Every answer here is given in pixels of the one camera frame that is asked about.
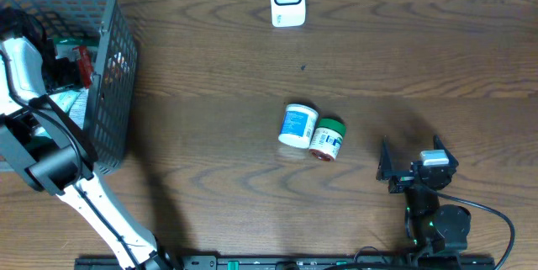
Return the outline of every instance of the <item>gray plastic basket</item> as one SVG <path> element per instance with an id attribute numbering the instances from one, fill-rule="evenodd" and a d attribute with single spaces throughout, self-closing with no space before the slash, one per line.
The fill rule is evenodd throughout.
<path id="1" fill-rule="evenodd" d="M 108 174 L 124 156 L 138 52 L 117 0 L 0 0 L 34 15 L 52 38 L 94 38 L 98 56 L 89 89 L 84 132 L 98 168 Z"/>

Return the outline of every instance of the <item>black cable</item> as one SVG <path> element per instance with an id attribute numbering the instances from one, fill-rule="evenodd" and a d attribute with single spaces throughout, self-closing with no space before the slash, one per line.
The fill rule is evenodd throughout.
<path id="1" fill-rule="evenodd" d="M 129 259 L 134 265 L 135 269 L 140 269 L 140 265 L 136 261 L 136 257 L 133 255 L 133 252 L 131 252 L 129 246 L 125 242 L 124 238 L 108 223 L 107 219 L 105 219 L 99 210 L 95 207 L 95 205 L 92 203 L 92 201 L 86 196 L 86 193 L 82 191 L 79 187 L 74 186 L 75 190 L 78 192 L 78 195 L 81 196 L 82 199 L 84 199 L 84 202 L 90 207 L 92 212 L 98 217 L 98 219 L 103 223 L 105 227 L 114 235 L 118 243 L 121 244 L 121 246 L 124 248 L 125 252 L 127 252 L 127 255 L 129 256 Z"/>
<path id="2" fill-rule="evenodd" d="M 2 61 L 4 63 L 5 69 L 6 69 L 6 78 L 7 78 L 6 83 L 8 84 L 9 97 L 16 104 L 18 104 L 20 107 L 22 107 L 23 109 L 26 109 L 30 113 L 37 114 L 40 117 L 42 117 L 43 119 L 46 119 L 49 123 L 51 123 L 53 126 L 55 126 L 59 131 L 61 131 L 61 133 L 63 135 L 65 135 L 66 138 L 69 140 L 69 143 L 73 147 L 73 150 L 75 151 L 75 156 L 76 156 L 76 163 L 77 163 L 76 178 L 75 178 L 75 183 L 76 183 L 82 176 L 82 155 L 81 155 L 80 149 L 78 148 L 78 145 L 76 144 L 75 138 L 73 137 L 73 135 L 71 135 L 71 133 L 69 133 L 69 131 L 67 131 L 67 129 L 64 126 L 62 126 L 60 123 L 56 122 L 49 115 L 42 113 L 38 109 L 35 109 L 32 106 L 30 106 L 30 105 L 28 105 L 28 104 L 26 104 L 26 103 L 24 103 L 23 101 L 20 100 L 20 97 L 17 94 L 15 94 L 13 84 L 11 83 L 12 78 L 11 78 L 11 70 L 10 70 L 10 67 L 9 67 L 9 59 L 3 53 L 2 50 L 0 50 L 0 56 L 2 57 Z"/>
<path id="3" fill-rule="evenodd" d="M 346 269 L 386 269 L 386 270 L 433 270 L 430 267 L 411 267 L 399 265 L 387 265 L 378 262 L 354 262 L 343 265 L 327 267 L 325 270 L 346 270 Z"/>
<path id="4" fill-rule="evenodd" d="M 482 210 L 488 211 L 489 213 L 495 214 L 498 217 L 500 217 L 501 219 L 503 219 L 506 222 L 506 224 L 508 224 L 508 227 L 510 228 L 510 241 L 508 243 L 508 246 L 506 247 L 506 251 L 504 252 L 503 257 L 501 257 L 501 259 L 498 261 L 497 265 L 494 268 L 494 270 L 499 270 L 501 268 L 501 266 L 503 266 L 504 262 L 506 262 L 506 259 L 508 259 L 508 256 L 510 255 L 510 252 L 512 251 L 512 248 L 514 247 L 514 243 L 515 243 L 515 228 L 514 228 L 514 224 L 512 224 L 512 221 L 510 220 L 510 218 L 508 216 L 504 215 L 503 213 L 501 213 L 500 211 L 497 211 L 495 209 L 489 208 L 488 206 L 484 206 L 482 204 L 475 203 L 475 202 L 472 202 L 472 201 L 468 201 L 468 200 L 465 200 L 465 199 L 459 199 L 457 197 L 453 197 L 453 196 L 448 195 L 448 194 L 438 193 L 434 189 L 429 188 L 424 184 L 421 185 L 421 186 L 427 192 L 432 193 L 434 195 L 437 195 L 440 198 L 449 199 L 449 200 L 452 200 L 452 201 L 455 201 L 455 202 L 458 202 L 458 203 L 462 203 L 462 204 L 468 204 L 468 205 L 470 205 L 472 207 L 476 207 L 478 209 L 482 209 Z"/>
<path id="5" fill-rule="evenodd" d="M 375 247 L 375 246 L 364 246 L 363 248 L 359 249 L 359 251 L 356 253 L 356 255 L 353 257 L 353 262 L 359 262 L 359 257 L 361 256 L 361 253 L 363 251 L 365 251 L 366 249 L 373 249 L 377 252 L 377 254 L 379 254 L 379 256 L 381 257 L 381 259 L 383 259 L 383 262 L 387 263 L 387 260 L 385 259 L 385 257 L 383 255 L 381 255 L 381 252 Z"/>

